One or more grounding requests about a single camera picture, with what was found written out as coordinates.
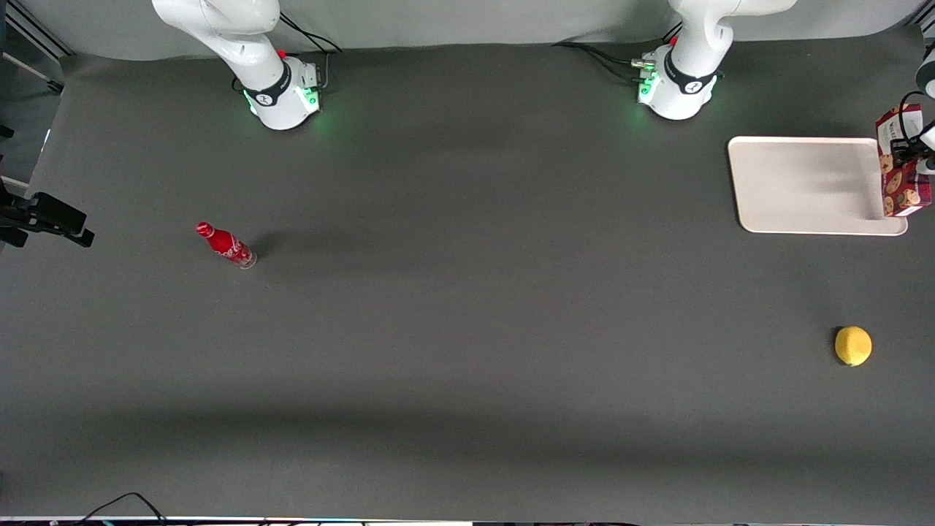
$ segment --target bottle cap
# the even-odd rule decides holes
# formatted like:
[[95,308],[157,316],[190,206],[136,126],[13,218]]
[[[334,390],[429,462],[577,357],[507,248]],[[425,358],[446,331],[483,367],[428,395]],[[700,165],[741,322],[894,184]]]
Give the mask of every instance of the bottle cap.
[[198,226],[194,228],[194,231],[203,238],[209,238],[214,235],[214,226],[211,226],[208,223],[202,221],[201,223],[198,223]]

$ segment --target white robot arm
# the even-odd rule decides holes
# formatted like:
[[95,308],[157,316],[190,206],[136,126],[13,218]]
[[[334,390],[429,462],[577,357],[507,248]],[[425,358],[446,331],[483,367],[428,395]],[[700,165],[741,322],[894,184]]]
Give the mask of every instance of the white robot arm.
[[152,6],[163,22],[218,53],[267,127],[296,127],[320,107],[315,66],[280,57],[266,38],[280,19],[279,0],[152,0]]
[[682,17],[678,43],[643,54],[633,65],[645,78],[637,100],[672,120],[687,119],[711,99],[715,73],[734,41],[734,30],[722,21],[785,11],[797,0],[669,0]]

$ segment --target cable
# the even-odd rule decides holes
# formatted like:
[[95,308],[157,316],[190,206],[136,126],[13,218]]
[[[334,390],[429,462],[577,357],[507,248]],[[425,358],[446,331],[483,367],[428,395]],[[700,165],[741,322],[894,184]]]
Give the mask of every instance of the cable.
[[328,50],[326,50],[325,48],[323,48],[322,45],[318,43],[318,40],[315,40],[314,38],[311,37],[310,34],[307,34],[305,31],[299,29],[299,27],[298,27],[297,25],[295,25],[294,23],[292,23],[292,22],[287,22],[287,20],[288,20],[288,19],[286,19],[285,17],[282,18],[282,21],[283,21],[286,25],[288,25],[289,27],[295,29],[295,30],[298,31],[299,33],[301,33],[303,37],[307,38],[312,44],[315,45],[316,48],[318,48],[319,50],[321,50],[322,53],[328,54]]
[[578,50],[590,51],[591,53],[596,53],[600,55],[601,57],[603,57],[604,59],[610,62],[613,62],[614,64],[623,64],[625,66],[630,65],[630,61],[628,60],[617,58],[613,55],[608,55],[604,51],[601,51],[598,48],[595,48],[594,46],[588,46],[587,44],[582,44],[581,42],[555,42],[553,46],[557,46],[559,48],[575,48]]
[[588,54],[588,56],[595,59],[601,67],[606,69],[608,73],[610,73],[617,79],[626,80],[626,81],[632,80],[630,77],[614,70],[609,64],[601,60],[601,56],[606,53],[603,53],[602,51],[599,51],[599,50],[594,50],[593,48],[591,48],[591,46],[585,46],[583,44],[578,44],[578,45],[571,45],[571,44],[576,44],[576,43],[575,42],[558,42],[558,43],[553,44],[553,46],[557,46],[559,48],[574,48],[574,49],[584,51],[585,53]]
[[125,499],[125,498],[127,498],[127,497],[130,497],[130,496],[137,497],[140,501],[143,501],[143,504],[145,504],[145,505],[152,511],[153,515],[155,515],[156,518],[159,520],[159,524],[160,524],[161,526],[165,526],[165,515],[163,515],[162,512],[160,512],[158,509],[156,509],[156,506],[152,505],[152,503],[151,503],[150,501],[146,500],[146,497],[140,495],[139,493],[137,493],[137,492],[135,492],[135,491],[130,491],[129,493],[124,493],[124,494],[121,495],[120,497],[117,497],[116,499],[110,501],[110,502],[107,503],[107,504],[101,504],[101,505],[99,505],[99,506],[96,507],[94,510],[92,510],[91,513],[89,513],[88,515],[85,515],[85,516],[84,516],[84,519],[78,520],[78,521],[76,521],[76,522],[72,522],[71,524],[84,524],[85,522],[88,521],[88,519],[90,519],[91,517],[97,515],[97,512],[101,511],[102,509],[108,507],[108,506],[111,505],[111,504],[116,504],[117,502],[119,502],[119,501],[121,501],[121,500],[123,500],[123,499]]
[[322,85],[318,87],[318,89],[320,90],[323,90],[324,88],[328,87],[328,79],[330,78],[330,76],[328,75],[328,59],[330,57],[331,57],[331,53],[324,54],[324,82],[322,82]]
[[904,95],[902,100],[900,100],[899,102],[899,131],[902,132],[902,138],[907,143],[909,142],[909,136],[906,135],[906,124],[902,120],[902,107],[906,105],[906,101],[909,100],[909,97],[913,95],[925,95],[925,94],[920,91],[909,92],[908,94]]
[[[325,37],[322,37],[321,35],[315,35],[314,33],[309,33],[308,31],[302,29],[301,27],[299,27],[299,25],[298,25],[297,23],[293,22],[292,19],[290,19],[288,16],[286,16],[285,13],[281,13],[281,14],[280,14],[280,18],[282,19],[283,22],[286,23],[286,25],[288,25],[289,27],[295,29],[296,31],[298,31],[298,32],[301,33],[302,35],[305,35],[305,37],[308,38],[309,40],[312,40],[313,38],[318,38],[319,40],[323,40],[323,41],[327,42],[328,44],[330,44],[331,47],[334,48],[337,52],[339,52],[339,53],[343,53],[343,52],[344,52],[344,50],[341,49],[341,48],[338,46],[338,44],[335,44],[335,43],[332,42],[331,40],[329,40],[329,39],[327,39],[327,38],[325,38]],[[320,44],[318,44],[317,42],[315,43],[315,45],[318,46],[319,49],[322,50],[322,52],[327,52],[327,51],[325,51],[324,48],[322,48],[322,46],[321,46]]]
[[681,23],[681,22],[679,22],[679,23],[673,25],[672,28],[669,29],[669,30],[662,36],[662,42],[663,42],[664,44],[668,44],[670,40],[672,40],[676,35],[679,34],[680,31],[682,31],[682,23]]

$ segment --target yellow lemon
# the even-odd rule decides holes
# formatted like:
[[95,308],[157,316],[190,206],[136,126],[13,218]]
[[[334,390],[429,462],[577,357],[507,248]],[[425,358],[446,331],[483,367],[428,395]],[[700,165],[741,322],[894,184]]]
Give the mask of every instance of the yellow lemon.
[[856,367],[870,357],[870,335],[860,327],[845,327],[834,339],[834,350],[842,362]]

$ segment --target coca-cola bottle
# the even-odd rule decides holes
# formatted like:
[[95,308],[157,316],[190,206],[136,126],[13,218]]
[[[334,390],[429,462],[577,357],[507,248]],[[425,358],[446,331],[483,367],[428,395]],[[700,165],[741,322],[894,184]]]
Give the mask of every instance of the coca-cola bottle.
[[199,223],[194,229],[198,235],[208,240],[211,250],[236,263],[242,269],[249,269],[256,263],[256,254],[243,241],[226,230],[219,230],[208,223]]

